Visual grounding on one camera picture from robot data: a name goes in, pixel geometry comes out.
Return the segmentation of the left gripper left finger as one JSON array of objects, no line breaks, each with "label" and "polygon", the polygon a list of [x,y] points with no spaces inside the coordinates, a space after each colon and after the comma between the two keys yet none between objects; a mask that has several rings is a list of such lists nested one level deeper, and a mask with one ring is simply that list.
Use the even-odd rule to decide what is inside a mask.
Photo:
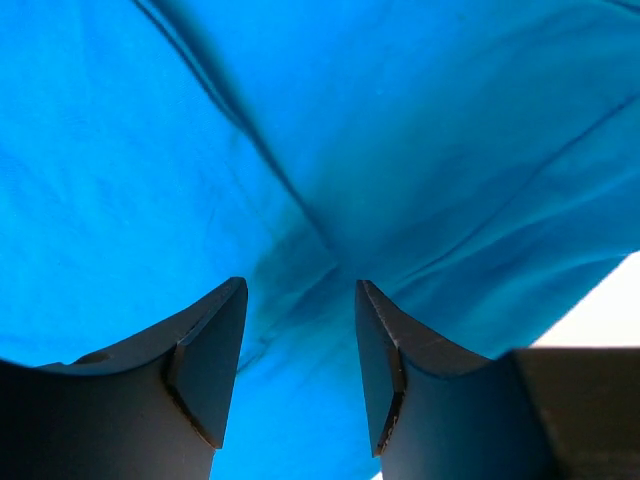
[{"label": "left gripper left finger", "polygon": [[1,365],[5,479],[206,479],[224,441],[248,288],[70,364]]}]

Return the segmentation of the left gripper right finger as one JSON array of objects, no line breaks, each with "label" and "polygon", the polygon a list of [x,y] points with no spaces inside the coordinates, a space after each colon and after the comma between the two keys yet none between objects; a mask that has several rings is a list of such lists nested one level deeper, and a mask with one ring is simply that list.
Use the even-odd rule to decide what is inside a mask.
[{"label": "left gripper right finger", "polygon": [[495,360],[355,289],[372,453],[386,479],[635,479],[639,352],[526,348]]}]

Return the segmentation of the blue t shirt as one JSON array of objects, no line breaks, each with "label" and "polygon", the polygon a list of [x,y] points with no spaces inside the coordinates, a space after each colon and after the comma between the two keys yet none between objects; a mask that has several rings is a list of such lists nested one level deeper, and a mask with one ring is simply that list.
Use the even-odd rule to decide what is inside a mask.
[{"label": "blue t shirt", "polygon": [[1,354],[231,276],[217,479],[369,479],[354,285],[485,356],[639,248],[635,1],[5,1]]}]

